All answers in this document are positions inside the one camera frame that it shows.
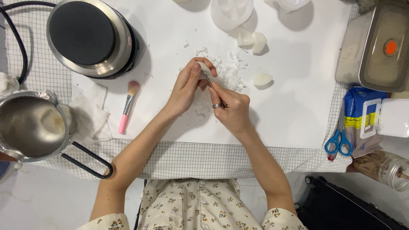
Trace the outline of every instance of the makeup brush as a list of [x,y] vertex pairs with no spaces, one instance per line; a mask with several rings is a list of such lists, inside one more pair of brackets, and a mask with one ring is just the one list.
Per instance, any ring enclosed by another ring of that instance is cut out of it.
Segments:
[[133,96],[135,96],[136,92],[138,92],[139,87],[140,85],[136,81],[128,82],[128,96],[126,97],[125,108],[122,114],[121,123],[119,124],[118,133],[125,132],[126,123],[128,121],[128,113],[129,113],[130,104],[132,102]]

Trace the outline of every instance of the pink brush handle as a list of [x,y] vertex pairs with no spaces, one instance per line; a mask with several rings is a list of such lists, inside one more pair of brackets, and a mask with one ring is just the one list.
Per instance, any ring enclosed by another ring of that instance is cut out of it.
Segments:
[[123,114],[121,123],[119,124],[118,133],[124,133],[126,128],[126,122],[128,121],[128,115]]

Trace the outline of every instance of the white button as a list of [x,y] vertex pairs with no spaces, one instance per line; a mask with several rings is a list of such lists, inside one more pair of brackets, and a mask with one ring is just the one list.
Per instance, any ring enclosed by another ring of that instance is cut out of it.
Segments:
[[201,223],[201,226],[204,230],[210,230],[210,227],[205,223]]

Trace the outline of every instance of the glass jar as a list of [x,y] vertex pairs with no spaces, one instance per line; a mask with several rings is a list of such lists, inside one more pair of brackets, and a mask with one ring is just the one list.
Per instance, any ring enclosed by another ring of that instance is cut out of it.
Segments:
[[396,191],[409,188],[409,160],[382,150],[354,159],[357,171]]

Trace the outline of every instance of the yellow stripe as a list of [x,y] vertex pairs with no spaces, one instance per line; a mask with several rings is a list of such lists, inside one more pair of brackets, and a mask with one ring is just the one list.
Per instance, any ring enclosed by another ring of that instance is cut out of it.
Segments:
[[[366,115],[366,122],[365,126],[368,126],[368,121],[370,121],[369,125],[373,125],[375,122],[375,113],[370,113]],[[362,123],[362,116],[361,117],[347,117],[345,116],[344,119],[345,127],[354,127],[355,129],[361,128]]]

